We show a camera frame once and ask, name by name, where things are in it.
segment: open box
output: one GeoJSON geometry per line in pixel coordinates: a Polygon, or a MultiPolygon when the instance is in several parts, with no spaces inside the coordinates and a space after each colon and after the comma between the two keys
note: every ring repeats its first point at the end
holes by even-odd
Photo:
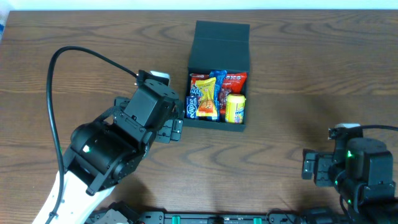
{"type": "Polygon", "coordinates": [[[250,72],[248,24],[197,21],[191,56],[188,64],[188,82],[185,96],[191,89],[191,73],[210,74],[213,70],[231,73],[246,72],[248,77],[241,94],[246,97],[243,124],[184,118],[184,126],[210,128],[226,131],[243,131],[248,113],[247,82],[250,72]]]}

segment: yellow can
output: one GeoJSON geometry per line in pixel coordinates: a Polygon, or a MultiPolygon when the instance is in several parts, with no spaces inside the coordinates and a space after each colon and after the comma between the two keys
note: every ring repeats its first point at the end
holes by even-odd
{"type": "Polygon", "coordinates": [[[244,95],[229,94],[226,98],[225,122],[241,124],[243,123],[244,95]]]}

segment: blue snack package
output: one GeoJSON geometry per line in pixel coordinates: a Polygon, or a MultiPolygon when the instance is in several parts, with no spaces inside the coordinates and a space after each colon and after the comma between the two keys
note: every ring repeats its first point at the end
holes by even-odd
{"type": "Polygon", "coordinates": [[[187,118],[198,119],[197,109],[198,109],[198,97],[187,96],[187,118]]]}
{"type": "Polygon", "coordinates": [[[217,109],[217,117],[209,117],[208,120],[210,121],[220,121],[220,103],[218,101],[218,94],[221,91],[221,87],[223,86],[224,79],[226,77],[227,71],[226,70],[216,70],[210,72],[209,78],[216,78],[216,85],[214,87],[214,104],[216,105],[217,109]]]}

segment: wood grain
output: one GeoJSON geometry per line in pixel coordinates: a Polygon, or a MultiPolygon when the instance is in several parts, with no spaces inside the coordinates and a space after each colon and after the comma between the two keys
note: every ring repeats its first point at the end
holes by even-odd
{"type": "MultiPolygon", "coordinates": [[[[124,200],[171,212],[339,210],[334,189],[300,178],[302,149],[332,151],[327,128],[336,123],[398,125],[396,11],[13,11],[0,45],[1,223],[30,223],[55,179],[45,107],[52,54],[80,45],[133,70],[168,72],[183,98],[196,20],[251,25],[245,132],[184,128],[180,142],[154,144],[100,207],[124,200]]],[[[53,81],[62,146],[115,96],[131,96],[133,83],[97,58],[64,53],[53,81]]],[[[366,135],[398,157],[395,133],[366,135]]],[[[394,171],[397,180],[397,162],[394,171]]]]}

